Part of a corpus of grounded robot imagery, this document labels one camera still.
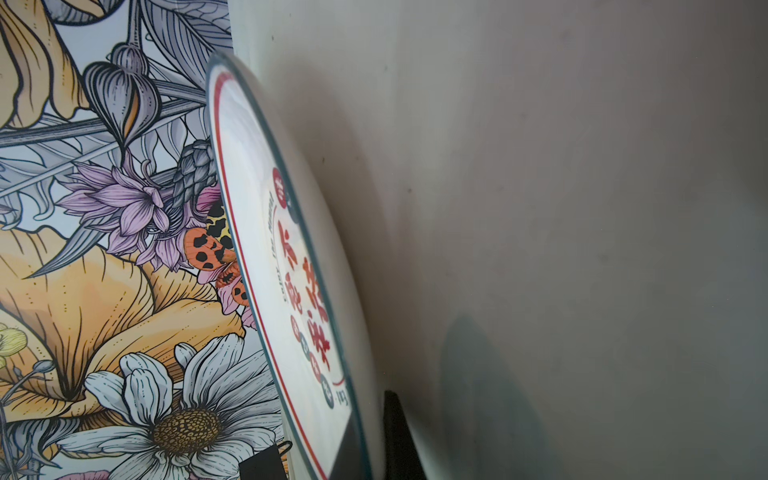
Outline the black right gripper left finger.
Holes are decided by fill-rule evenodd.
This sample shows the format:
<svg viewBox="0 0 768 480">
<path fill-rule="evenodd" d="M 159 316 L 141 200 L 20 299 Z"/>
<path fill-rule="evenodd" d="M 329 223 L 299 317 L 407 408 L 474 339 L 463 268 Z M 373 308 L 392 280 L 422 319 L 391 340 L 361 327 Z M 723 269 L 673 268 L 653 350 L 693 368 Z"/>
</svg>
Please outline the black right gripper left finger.
<svg viewBox="0 0 768 480">
<path fill-rule="evenodd" d="M 354 419 L 350 419 L 347 423 L 328 479 L 363 479 L 363 445 Z"/>
</svg>

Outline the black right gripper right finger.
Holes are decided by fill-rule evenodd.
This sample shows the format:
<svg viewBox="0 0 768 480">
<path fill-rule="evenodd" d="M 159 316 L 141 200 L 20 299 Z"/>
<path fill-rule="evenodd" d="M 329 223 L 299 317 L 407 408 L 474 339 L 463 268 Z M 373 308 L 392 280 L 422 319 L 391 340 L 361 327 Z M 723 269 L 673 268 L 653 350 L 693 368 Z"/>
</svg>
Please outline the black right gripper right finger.
<svg viewBox="0 0 768 480">
<path fill-rule="evenodd" d="M 398 395 L 384 392 L 383 423 L 387 480 L 426 480 Z"/>
</svg>

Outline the red character white plate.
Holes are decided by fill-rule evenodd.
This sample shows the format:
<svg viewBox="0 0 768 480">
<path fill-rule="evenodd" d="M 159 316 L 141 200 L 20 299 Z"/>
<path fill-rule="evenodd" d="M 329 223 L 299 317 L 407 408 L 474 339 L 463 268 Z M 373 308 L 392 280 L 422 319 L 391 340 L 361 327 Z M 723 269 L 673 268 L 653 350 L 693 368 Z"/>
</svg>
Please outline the red character white plate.
<svg viewBox="0 0 768 480">
<path fill-rule="evenodd" d="M 240 271 L 307 472 L 328 479 L 354 419 L 363 479 L 381 479 L 381 392 L 361 302 L 327 203 L 296 141 L 242 61 L 213 55 L 207 84 L 222 199 Z"/>
</svg>

